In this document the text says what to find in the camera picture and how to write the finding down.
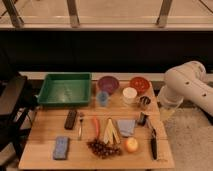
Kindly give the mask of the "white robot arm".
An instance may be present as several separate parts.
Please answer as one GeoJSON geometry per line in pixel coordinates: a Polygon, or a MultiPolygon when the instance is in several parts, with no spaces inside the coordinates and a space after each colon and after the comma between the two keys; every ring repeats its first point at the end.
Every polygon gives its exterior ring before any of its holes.
{"type": "Polygon", "coordinates": [[[176,109],[184,99],[201,108],[213,124],[213,87],[205,82],[206,69],[199,61],[170,68],[164,74],[165,85],[158,100],[164,109],[176,109]]]}

